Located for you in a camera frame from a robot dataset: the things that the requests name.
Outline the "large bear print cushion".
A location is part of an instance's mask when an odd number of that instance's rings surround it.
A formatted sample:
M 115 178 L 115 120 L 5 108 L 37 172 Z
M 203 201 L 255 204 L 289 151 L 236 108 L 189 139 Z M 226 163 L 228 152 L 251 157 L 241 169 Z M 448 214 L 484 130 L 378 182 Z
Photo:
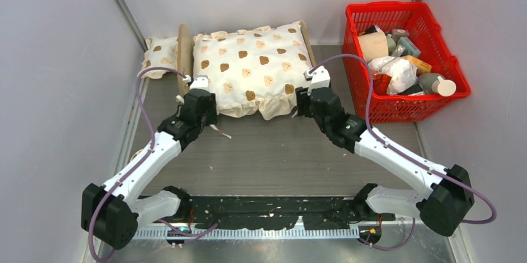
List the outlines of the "large bear print cushion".
M 313 66 L 304 29 L 297 21 L 195 36 L 193 72 L 208 77 L 217 112 L 232 118 L 260 113 L 265 120 L 289 114 Z

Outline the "small bear print pillow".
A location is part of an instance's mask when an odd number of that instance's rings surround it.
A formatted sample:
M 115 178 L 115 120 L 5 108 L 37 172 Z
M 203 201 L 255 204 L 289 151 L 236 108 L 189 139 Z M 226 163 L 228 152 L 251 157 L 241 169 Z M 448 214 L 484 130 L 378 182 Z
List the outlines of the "small bear print pillow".
M 145 39 L 147 51 L 140 72 L 151 67 L 176 69 L 178 37 L 149 37 Z

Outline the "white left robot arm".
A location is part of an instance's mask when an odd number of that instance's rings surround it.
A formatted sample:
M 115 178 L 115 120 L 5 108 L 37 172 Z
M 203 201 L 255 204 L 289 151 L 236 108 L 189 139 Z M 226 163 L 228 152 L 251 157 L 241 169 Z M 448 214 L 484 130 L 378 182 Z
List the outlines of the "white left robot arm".
M 150 181 L 202 133 L 207 118 L 216 116 L 216 95 L 192 89 L 178 114 L 162 121 L 154 138 L 119 173 L 82 194 L 81 227 L 116 250 L 130 243 L 138 229 L 162 218 L 185 221 L 190 196 L 174 186 L 140 198 Z

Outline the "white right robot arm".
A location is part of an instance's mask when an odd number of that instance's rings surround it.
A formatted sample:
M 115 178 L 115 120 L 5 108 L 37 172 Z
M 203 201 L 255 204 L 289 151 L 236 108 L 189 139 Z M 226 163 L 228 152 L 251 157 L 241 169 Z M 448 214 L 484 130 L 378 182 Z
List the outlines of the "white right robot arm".
M 336 146 L 369 159 L 409 184 L 410 190 L 366 184 L 357 194 L 355 213 L 372 219 L 377 213 L 419 218 L 430 230 L 452 236 L 474 205 L 474 195 L 448 179 L 471 186 L 468 171 L 434 164 L 391 141 L 364 119 L 346 113 L 337 94 L 328 87 L 295 90 L 298 115 L 313 118 Z

